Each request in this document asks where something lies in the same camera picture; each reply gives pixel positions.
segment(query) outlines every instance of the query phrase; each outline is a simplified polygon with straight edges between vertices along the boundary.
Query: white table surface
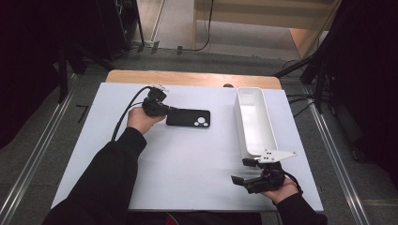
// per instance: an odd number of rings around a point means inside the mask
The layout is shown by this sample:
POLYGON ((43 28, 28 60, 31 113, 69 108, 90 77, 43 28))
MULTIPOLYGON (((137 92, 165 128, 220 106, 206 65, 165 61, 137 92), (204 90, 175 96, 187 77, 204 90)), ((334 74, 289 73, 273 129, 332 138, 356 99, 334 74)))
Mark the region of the white table surface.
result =
MULTIPOLYGON (((111 140, 115 125, 133 96, 144 85, 102 83, 82 133, 69 160, 53 207, 67 198, 96 153, 111 140)), ((241 162, 234 104, 235 88, 167 85, 164 104, 186 109, 210 110, 208 129, 168 127, 165 121, 146 135, 146 149, 132 193, 131 210, 276 210, 261 194, 248 194, 232 184, 231 175, 252 178, 258 168, 241 162)), ((283 90, 263 90, 275 139, 281 151, 297 157, 282 161, 283 169, 299 180, 303 197, 315 211, 323 211, 314 179, 283 90)), ((136 100, 146 97, 144 91, 136 100)), ((118 135, 126 127, 124 120, 118 135)))

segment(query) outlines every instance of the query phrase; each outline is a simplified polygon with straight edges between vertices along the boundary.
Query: gray carpet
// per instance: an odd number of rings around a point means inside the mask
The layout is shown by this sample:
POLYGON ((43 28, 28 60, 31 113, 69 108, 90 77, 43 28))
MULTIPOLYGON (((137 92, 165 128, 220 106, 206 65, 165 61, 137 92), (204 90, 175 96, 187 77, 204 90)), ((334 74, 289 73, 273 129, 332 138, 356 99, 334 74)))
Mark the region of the gray carpet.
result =
MULTIPOLYGON (((177 55, 176 51, 158 50, 151 54, 150 49, 143 52, 131 51, 121 55, 112 64, 119 69, 169 70, 212 72, 227 74, 268 75, 286 66, 283 60, 268 60, 259 57, 243 57, 200 52, 184 52, 177 55)), ((77 142, 84 124, 84 107, 90 106, 100 83, 105 81, 107 71, 97 64, 87 62, 88 70, 81 76, 76 85, 67 111, 50 142, 29 188, 23 195, 10 224, 40 224, 50 210, 56 187, 62 178, 71 152, 77 142)), ((300 69, 289 76, 281 78, 286 94, 302 94, 302 86, 298 76, 300 69)), ((0 151, 0 203, 2 203, 11 185, 18 178, 24 163, 28 160, 41 132, 45 129, 56 107, 58 90, 47 97, 41 107, 25 124, 15 140, 0 151)), ((295 114, 308 104, 300 101, 291 105, 295 114)), ((325 109, 330 132, 339 145, 342 158, 356 188, 365 204, 368 217, 373 224, 396 224, 398 206, 377 204, 372 200, 398 199, 388 176, 374 164, 359 164, 350 156, 350 145, 340 128, 338 121, 325 109)), ((310 109, 305 110, 296 118, 296 124, 325 214, 329 224, 355 224, 351 211, 344 197, 336 173, 325 150, 322 138, 310 109)), ((264 213, 265 224, 279 224, 275 213, 264 213)))

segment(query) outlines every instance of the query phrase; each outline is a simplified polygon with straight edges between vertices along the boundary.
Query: cable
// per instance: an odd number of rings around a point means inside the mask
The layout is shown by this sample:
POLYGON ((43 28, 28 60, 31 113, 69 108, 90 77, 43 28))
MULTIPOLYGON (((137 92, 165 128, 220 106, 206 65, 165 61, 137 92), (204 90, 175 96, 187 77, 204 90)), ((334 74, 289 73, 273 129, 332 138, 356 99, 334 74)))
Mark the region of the cable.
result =
POLYGON ((151 87, 150 87, 150 86, 145 86, 145 87, 143 87, 143 88, 142 88, 140 91, 138 91, 137 94, 135 94, 135 96, 132 98, 132 100, 131 100, 131 102, 129 103, 129 105, 127 106, 126 110, 123 112, 122 116, 120 116, 119 122, 117 122, 117 124, 116 124, 115 130, 114 130, 114 134, 112 135, 112 142, 114 142, 115 139, 116 139, 117 132, 118 132, 119 129, 120 129, 120 125, 121 125, 121 123, 123 122, 123 118, 125 117, 126 113, 129 111, 129 109, 130 109, 132 106, 137 105, 137 104, 140 104, 140 103, 136 103, 136 104, 132 104, 132 103, 135 101, 135 99, 136 99, 144 90, 149 89, 149 88, 151 88, 151 87))
POLYGON ((211 16, 213 15, 213 5, 214 5, 214 0, 211 0, 210 16, 209 16, 209 18, 208 18, 207 42, 206 42, 206 44, 205 44, 201 49, 193 50, 193 52, 202 51, 202 50, 207 46, 207 44, 208 44, 209 41, 210 41, 210 25, 211 25, 211 16))
POLYGON ((114 55, 113 55, 113 57, 114 57, 113 61, 114 61, 114 60, 117 60, 117 59, 121 58, 123 55, 125 55, 125 54, 127 54, 127 53, 129 53, 129 52, 132 52, 132 51, 134 51, 134 50, 137 50, 137 49, 138 49, 138 48, 129 48, 128 50, 126 50, 126 51, 124 51, 124 52, 122 52, 122 53, 114 54, 114 55))
POLYGON ((313 96, 307 96, 307 97, 296 98, 296 99, 293 99, 293 100, 289 100, 289 104, 292 104, 292 103, 295 103, 295 102, 298 102, 298 101, 301 101, 301 100, 305 100, 305 99, 312 99, 312 98, 314 98, 314 97, 313 96))
POLYGON ((296 95, 286 95, 288 98, 289 97, 307 97, 307 96, 313 96, 313 95, 307 95, 307 94, 296 94, 296 95))
POLYGON ((302 112, 304 112, 306 109, 308 109, 308 107, 310 107, 311 104, 314 104, 315 102, 310 102, 308 103, 308 105, 306 107, 304 107, 304 109, 300 110, 299 112, 297 112, 295 115, 293 115, 293 117, 298 116, 299 114, 301 114, 302 112))
MULTIPOLYGON (((206 34, 207 34, 207 38, 208 38, 208 39, 210 39, 210 37, 209 37, 209 36, 210 36, 210 30, 208 29, 208 31, 207 31, 206 21, 204 21, 204 22, 203 22, 203 24, 204 24, 204 26, 205 26, 205 30, 206 30, 206 34)), ((210 49, 211 49, 211 44, 210 44, 210 42, 209 42, 209 43, 208 43, 208 49, 207 49, 207 52, 208 52, 208 51, 210 51, 210 49)))
POLYGON ((302 191, 302 189, 301 189, 301 186, 299 185, 298 179, 296 179, 296 177, 295 177, 294 175, 290 174, 289 172, 283 172, 283 173, 284 173, 285 175, 287 175, 293 182, 296 183, 296 188, 298 188, 298 192, 302 194, 303 191, 302 191))
POLYGON ((202 51, 208 45, 208 43, 210 41, 210 25, 211 25, 211 17, 213 15, 213 5, 214 5, 214 0, 211 0, 210 16, 208 18, 207 42, 202 48, 200 48, 198 50, 189 50, 189 49, 177 50, 177 49, 168 49, 168 48, 158 48, 158 50, 182 51, 182 52, 192 52, 192 53, 196 53, 196 52, 202 51))
POLYGON ((289 60, 289 61, 287 61, 287 62, 285 62, 284 64, 283 64, 283 66, 282 66, 282 69, 284 69, 284 67, 288 64, 288 63, 290 63, 290 62, 298 62, 298 63, 301 63, 301 61, 299 61, 299 60, 296 60, 296 59, 292 59, 292 60, 289 60))

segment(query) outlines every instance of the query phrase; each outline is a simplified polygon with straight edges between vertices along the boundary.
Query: smartphone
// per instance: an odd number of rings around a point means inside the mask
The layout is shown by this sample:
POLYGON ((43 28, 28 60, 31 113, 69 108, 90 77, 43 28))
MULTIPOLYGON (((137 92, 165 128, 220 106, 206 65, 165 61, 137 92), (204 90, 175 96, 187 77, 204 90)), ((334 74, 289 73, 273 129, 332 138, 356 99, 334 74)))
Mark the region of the smartphone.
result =
POLYGON ((209 128, 210 111, 172 109, 167 113, 166 125, 191 128, 209 128))

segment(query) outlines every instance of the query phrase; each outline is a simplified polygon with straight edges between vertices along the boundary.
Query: white container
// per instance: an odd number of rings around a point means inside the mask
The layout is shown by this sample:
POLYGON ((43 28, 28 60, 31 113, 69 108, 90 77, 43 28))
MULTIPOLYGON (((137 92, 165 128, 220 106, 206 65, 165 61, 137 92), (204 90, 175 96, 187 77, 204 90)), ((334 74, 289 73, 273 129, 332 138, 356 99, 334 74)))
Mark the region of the white container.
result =
POLYGON ((237 89, 235 116, 242 158, 260 157, 266 149, 278 150, 260 88, 237 89))

